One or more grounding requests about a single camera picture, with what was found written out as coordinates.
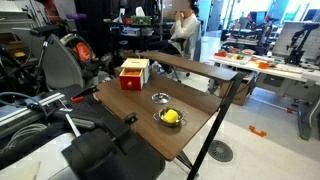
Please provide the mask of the black robot arm on stand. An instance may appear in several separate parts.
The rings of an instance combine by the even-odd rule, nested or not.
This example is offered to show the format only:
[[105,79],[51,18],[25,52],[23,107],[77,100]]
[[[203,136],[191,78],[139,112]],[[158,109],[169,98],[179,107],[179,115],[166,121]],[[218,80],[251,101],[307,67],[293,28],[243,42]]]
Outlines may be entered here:
[[[297,31],[291,38],[291,44],[286,46],[286,49],[291,48],[291,52],[289,56],[285,59],[286,64],[293,64],[293,65],[300,65],[301,58],[304,54],[302,50],[307,38],[309,37],[310,33],[318,29],[320,27],[319,24],[311,24],[307,23],[303,25],[303,28],[300,31]],[[296,42],[299,38],[303,38],[299,45],[296,45]]]

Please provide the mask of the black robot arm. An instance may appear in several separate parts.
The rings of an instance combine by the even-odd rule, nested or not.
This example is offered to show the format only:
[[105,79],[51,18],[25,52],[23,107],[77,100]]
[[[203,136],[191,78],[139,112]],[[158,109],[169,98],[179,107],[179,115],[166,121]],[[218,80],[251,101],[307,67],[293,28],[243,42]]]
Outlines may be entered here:
[[1,92],[0,180],[154,180],[165,160],[130,125],[71,85],[31,97]]

